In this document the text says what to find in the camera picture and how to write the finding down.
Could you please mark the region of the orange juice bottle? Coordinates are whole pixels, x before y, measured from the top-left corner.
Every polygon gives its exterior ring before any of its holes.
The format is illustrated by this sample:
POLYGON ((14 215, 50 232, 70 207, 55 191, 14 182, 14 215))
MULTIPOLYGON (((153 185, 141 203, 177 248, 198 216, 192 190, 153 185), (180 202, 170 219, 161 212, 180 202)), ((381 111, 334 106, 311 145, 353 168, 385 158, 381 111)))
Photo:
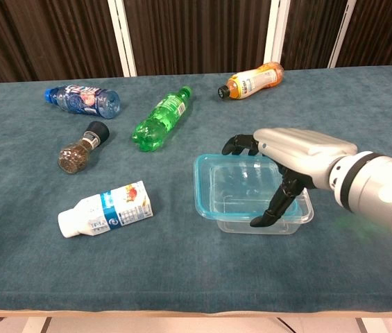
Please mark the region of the orange juice bottle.
POLYGON ((240 100, 256 92, 279 85, 284 78, 284 68, 279 62, 268 62, 256 69, 235 73, 225 85, 218 88, 221 99, 240 100))

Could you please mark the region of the teal table cloth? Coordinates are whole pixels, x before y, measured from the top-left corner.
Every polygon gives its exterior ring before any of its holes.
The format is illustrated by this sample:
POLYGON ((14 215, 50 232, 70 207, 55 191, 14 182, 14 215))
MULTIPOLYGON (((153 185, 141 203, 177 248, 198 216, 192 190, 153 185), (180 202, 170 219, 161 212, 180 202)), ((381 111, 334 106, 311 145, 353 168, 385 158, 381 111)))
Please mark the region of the teal table cloth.
POLYGON ((306 128, 392 157, 392 66, 286 71, 280 85, 241 101, 217 90, 227 74, 80 80, 114 90, 110 138, 75 175, 63 146, 91 118, 44 100, 55 81, 0 83, 0 309, 392 311, 392 232, 313 190, 314 218, 287 236, 230 234, 195 208, 194 160, 236 134, 306 128), (163 145, 140 151, 137 125, 189 86, 186 111, 163 145), (66 238, 59 213, 142 181, 153 216, 66 238))

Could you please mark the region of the glass pepper grinder black cap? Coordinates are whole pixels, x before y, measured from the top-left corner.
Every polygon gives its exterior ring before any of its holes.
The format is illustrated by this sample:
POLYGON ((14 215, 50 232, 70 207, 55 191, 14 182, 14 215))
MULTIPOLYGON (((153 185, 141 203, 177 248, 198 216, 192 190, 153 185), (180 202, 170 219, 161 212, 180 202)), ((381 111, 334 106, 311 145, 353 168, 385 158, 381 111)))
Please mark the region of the glass pepper grinder black cap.
POLYGON ((109 136, 109 128, 103 122, 91 122, 77 142, 60 150, 59 167, 68 174, 82 171, 90 160, 91 152, 104 143, 109 136))

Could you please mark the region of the white milk bottle blue label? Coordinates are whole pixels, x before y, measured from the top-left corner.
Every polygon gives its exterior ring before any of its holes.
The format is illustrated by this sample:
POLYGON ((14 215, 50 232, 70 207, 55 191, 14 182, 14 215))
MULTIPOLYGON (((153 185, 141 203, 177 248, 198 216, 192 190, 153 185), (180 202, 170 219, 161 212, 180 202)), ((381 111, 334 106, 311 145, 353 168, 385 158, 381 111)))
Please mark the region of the white milk bottle blue label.
POLYGON ((140 180, 80 200, 59 213, 58 225, 66 238, 96 236, 152 216, 151 201, 140 180))

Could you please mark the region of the green plastic soda bottle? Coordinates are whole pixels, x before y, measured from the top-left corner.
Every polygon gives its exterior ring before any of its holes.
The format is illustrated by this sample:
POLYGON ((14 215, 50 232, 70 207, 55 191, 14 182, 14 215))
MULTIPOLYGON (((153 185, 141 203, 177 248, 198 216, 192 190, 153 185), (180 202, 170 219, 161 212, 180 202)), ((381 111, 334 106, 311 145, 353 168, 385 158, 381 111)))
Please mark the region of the green plastic soda bottle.
POLYGON ((189 86, 180 88, 178 92, 168 93, 147 118, 137 125, 132 140, 140 151, 155 151, 163 145, 169 132, 186 111, 191 94, 189 86))

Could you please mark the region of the white partition post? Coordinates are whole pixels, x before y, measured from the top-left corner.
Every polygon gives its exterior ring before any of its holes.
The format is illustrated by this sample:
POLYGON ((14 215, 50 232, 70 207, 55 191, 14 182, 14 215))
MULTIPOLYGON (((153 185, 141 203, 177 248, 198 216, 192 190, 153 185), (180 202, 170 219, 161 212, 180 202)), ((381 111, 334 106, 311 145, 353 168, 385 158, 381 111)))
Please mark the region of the white partition post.
POLYGON ((108 0, 114 36, 124 77, 136 77, 137 69, 123 0, 108 0))
POLYGON ((328 68, 335 68, 336 67, 336 63, 337 63, 337 60, 339 59, 341 47, 343 45, 343 41, 345 39, 346 32, 348 30, 350 20, 351 20, 353 11, 355 9, 356 3, 357 3, 357 0, 347 0, 347 2, 346 2, 346 7, 343 12, 343 16, 342 16, 342 20, 341 20, 341 23, 339 26, 339 30, 336 35, 336 39, 334 42, 332 52, 330 54, 329 62, 327 64, 328 68))
POLYGON ((280 62, 291 0, 271 0, 264 48, 264 60, 280 62))

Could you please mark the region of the teal container lid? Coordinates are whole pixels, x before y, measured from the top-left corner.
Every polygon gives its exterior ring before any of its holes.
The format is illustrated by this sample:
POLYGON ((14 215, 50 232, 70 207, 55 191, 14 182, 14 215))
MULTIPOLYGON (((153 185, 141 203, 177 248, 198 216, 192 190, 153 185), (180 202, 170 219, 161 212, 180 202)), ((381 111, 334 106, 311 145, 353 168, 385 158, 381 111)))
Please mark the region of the teal container lid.
POLYGON ((210 220, 249 225, 281 183, 276 163, 263 156, 204 154, 194 162, 196 210, 210 220))

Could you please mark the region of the clear plastic container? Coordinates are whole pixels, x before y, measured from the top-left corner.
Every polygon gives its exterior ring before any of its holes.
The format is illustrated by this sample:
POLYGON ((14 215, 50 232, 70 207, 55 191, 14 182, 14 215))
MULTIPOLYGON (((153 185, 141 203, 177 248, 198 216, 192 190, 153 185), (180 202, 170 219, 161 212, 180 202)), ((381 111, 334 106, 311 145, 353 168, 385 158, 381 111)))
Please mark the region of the clear plastic container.
POLYGON ((275 224, 265 228, 253 228, 250 219, 245 221, 217 220, 218 227, 229 233, 237 234, 267 234, 290 235, 295 233, 303 224, 309 223, 314 217, 314 209, 306 189, 303 190, 294 202, 275 224))

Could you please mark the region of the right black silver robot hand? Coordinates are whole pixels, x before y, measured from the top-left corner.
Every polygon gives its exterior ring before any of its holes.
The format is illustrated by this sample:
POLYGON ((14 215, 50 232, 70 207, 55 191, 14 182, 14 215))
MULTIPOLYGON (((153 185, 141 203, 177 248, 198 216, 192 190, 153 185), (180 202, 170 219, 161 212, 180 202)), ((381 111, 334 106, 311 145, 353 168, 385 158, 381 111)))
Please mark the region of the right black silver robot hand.
POLYGON ((313 130, 261 128, 252 135, 231 137, 222 148, 223 155, 250 156, 261 153, 273 160, 282 183, 264 213, 250 222, 253 228, 275 224, 304 189, 330 189, 333 166, 343 157, 356 155, 357 146, 313 130))

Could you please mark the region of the white table leg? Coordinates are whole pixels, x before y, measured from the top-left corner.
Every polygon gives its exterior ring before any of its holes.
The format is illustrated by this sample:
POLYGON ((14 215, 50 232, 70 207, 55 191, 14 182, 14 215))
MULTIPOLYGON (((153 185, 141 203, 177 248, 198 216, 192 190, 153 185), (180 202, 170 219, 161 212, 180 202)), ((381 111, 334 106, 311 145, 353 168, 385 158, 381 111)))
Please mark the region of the white table leg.
POLYGON ((21 333, 47 333, 51 317, 29 317, 21 333))
POLYGON ((356 318, 360 333, 389 333, 382 318, 356 318))

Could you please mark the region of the blue plastic drink bottle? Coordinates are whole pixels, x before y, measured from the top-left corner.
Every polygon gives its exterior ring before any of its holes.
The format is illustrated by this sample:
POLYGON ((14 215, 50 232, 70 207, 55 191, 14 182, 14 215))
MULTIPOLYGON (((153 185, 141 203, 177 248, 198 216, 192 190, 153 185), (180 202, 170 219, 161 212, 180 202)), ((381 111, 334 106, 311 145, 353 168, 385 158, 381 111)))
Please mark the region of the blue plastic drink bottle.
POLYGON ((119 95, 99 87, 65 85, 48 88, 44 92, 44 100, 65 112, 104 119, 113 119, 121 112, 119 95))

